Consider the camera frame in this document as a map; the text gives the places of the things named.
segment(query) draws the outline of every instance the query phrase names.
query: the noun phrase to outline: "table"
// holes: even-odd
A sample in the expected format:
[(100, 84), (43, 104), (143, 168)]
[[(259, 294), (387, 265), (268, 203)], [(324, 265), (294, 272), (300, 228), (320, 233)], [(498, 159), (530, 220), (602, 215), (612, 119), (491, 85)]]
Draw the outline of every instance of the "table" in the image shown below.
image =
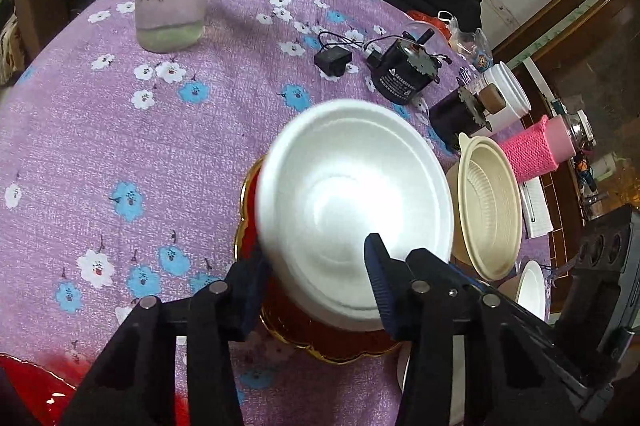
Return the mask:
[[(71, 383), (137, 298), (185, 297), (226, 274), (242, 180), (306, 107), (382, 104), (429, 140), (445, 170), (456, 160), (420, 108), (374, 91), (357, 52), (340, 78), (314, 66), (319, 26), (366, 39), (398, 33), (407, 16), (381, 0), (210, 0), (205, 36), (171, 56), (138, 46), (133, 9), (97, 0), (0, 111), (0, 352)], [(468, 67), (445, 42), (431, 44), (453, 64), (424, 90), (429, 105)], [(546, 237), (524, 239), (524, 256), (548, 265)], [(179, 342), (182, 395), (185, 351)], [(264, 330), (232, 355), (247, 424), (395, 422), (396, 355), (332, 366)]]

